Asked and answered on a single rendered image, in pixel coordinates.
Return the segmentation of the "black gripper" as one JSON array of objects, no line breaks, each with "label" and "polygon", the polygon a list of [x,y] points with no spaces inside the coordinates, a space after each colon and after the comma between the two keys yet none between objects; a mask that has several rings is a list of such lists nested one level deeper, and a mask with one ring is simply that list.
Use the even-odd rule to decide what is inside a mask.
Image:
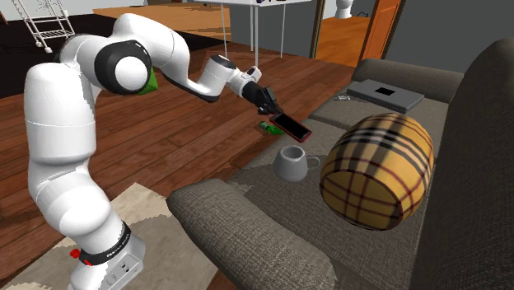
[{"label": "black gripper", "polygon": [[271,87],[263,88],[257,82],[247,82],[242,88],[241,96],[259,107],[259,115],[276,115],[283,112]]}]

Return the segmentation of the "red framed black phone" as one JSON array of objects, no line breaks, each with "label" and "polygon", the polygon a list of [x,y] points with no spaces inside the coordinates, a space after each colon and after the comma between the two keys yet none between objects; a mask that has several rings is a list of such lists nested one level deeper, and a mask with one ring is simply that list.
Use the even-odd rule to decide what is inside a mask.
[{"label": "red framed black phone", "polygon": [[275,114],[269,120],[299,143],[305,142],[312,134],[306,126],[285,113]]}]

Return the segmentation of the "green bottle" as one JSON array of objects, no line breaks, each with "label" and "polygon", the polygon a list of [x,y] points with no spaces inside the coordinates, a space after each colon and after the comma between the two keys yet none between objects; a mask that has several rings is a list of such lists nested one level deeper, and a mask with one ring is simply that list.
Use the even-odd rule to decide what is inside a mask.
[{"label": "green bottle", "polygon": [[268,124],[265,121],[259,122],[259,127],[262,128],[267,133],[270,133],[272,135],[282,135],[282,134],[285,134],[285,132],[282,131],[277,125]]}]

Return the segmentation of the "grey mug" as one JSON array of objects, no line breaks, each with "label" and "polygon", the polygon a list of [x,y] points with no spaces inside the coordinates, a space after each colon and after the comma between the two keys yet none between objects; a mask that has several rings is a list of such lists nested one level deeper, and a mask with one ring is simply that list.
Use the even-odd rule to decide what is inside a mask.
[{"label": "grey mug", "polygon": [[301,147],[287,145],[278,151],[273,162],[273,172],[280,180],[299,182],[306,178],[309,170],[320,164],[318,157],[307,156]]}]

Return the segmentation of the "white table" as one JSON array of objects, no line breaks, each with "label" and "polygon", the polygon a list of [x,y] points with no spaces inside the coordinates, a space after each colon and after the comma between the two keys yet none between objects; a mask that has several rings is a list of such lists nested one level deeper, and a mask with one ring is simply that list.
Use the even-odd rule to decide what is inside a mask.
[{"label": "white table", "polygon": [[229,7],[231,41],[308,57],[315,28],[316,0],[194,0]]}]

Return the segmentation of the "green box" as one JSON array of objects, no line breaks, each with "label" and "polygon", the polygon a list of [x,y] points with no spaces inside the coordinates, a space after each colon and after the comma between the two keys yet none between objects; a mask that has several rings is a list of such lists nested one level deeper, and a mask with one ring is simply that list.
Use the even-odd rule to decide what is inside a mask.
[{"label": "green box", "polygon": [[151,74],[148,79],[147,85],[138,92],[139,95],[145,95],[147,93],[156,91],[158,89],[157,79],[154,72],[154,68],[151,68]]}]

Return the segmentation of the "yellow plaid round cushion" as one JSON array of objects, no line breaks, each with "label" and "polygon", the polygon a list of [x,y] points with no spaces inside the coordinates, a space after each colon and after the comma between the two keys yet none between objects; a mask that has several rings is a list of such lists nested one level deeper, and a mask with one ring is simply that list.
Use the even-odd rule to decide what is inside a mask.
[{"label": "yellow plaid round cushion", "polygon": [[320,195],[347,222],[368,230],[397,227],[428,191],[434,146],[415,119],[370,115],[333,146],[320,171]]}]

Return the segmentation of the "grey laptop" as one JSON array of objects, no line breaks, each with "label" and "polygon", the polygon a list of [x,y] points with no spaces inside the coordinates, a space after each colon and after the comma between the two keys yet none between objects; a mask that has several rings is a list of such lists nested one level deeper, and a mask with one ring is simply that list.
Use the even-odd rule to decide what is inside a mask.
[{"label": "grey laptop", "polygon": [[401,114],[408,113],[424,99],[423,94],[371,79],[350,86],[347,93]]}]

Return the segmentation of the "orange door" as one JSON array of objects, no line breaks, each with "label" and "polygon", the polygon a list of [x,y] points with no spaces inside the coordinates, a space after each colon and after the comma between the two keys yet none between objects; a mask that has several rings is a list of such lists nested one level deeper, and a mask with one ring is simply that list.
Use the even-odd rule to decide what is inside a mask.
[{"label": "orange door", "polygon": [[358,62],[386,56],[406,0],[376,0]]}]

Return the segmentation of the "beige rug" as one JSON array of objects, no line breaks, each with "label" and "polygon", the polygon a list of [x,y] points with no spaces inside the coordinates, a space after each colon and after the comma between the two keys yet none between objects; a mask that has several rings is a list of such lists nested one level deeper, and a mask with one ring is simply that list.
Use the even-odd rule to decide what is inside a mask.
[{"label": "beige rug", "polygon": [[[135,183],[111,205],[146,245],[142,272],[122,290],[206,290],[217,267],[186,235],[165,197]],[[67,290],[76,248],[62,239],[1,290]]]}]

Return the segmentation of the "grey brown sofa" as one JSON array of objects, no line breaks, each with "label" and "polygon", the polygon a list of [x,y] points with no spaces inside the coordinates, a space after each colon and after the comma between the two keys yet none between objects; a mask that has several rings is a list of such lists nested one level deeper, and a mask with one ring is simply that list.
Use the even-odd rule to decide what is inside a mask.
[{"label": "grey brown sofa", "polygon": [[351,81],[365,79],[426,96],[411,115],[435,175],[412,217],[383,232],[345,222],[319,170],[298,183],[271,171],[285,137],[229,180],[172,192],[172,215],[237,290],[514,290],[514,38],[463,73],[371,58]]}]

